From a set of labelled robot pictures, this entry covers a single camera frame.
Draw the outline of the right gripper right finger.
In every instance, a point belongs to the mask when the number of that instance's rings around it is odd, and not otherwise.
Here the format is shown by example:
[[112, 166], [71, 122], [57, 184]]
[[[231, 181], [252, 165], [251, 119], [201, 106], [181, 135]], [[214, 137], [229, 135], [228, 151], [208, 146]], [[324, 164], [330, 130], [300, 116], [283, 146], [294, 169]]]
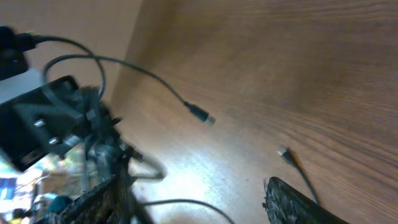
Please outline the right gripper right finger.
[[348, 224], [278, 177], [264, 179], [264, 190], [271, 224]]

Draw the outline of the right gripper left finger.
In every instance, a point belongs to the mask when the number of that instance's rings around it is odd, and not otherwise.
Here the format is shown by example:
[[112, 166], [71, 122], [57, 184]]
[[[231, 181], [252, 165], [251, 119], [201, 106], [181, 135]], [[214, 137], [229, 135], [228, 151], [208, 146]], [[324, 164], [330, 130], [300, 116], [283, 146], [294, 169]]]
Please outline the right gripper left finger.
[[61, 212], [48, 213], [41, 224], [149, 223], [149, 214], [139, 205], [132, 190], [117, 175], [67, 205]]

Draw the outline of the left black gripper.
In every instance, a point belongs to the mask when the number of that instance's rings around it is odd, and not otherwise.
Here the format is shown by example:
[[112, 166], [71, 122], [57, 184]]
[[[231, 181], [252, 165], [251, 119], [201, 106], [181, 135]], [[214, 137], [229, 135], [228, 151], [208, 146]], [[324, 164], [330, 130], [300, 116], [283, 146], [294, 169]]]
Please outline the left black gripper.
[[65, 155], [83, 142], [83, 173], [92, 161], [98, 173], [113, 174], [143, 155], [121, 139], [98, 89], [80, 88], [71, 76], [23, 93], [1, 104], [1, 157], [24, 172], [47, 154]]

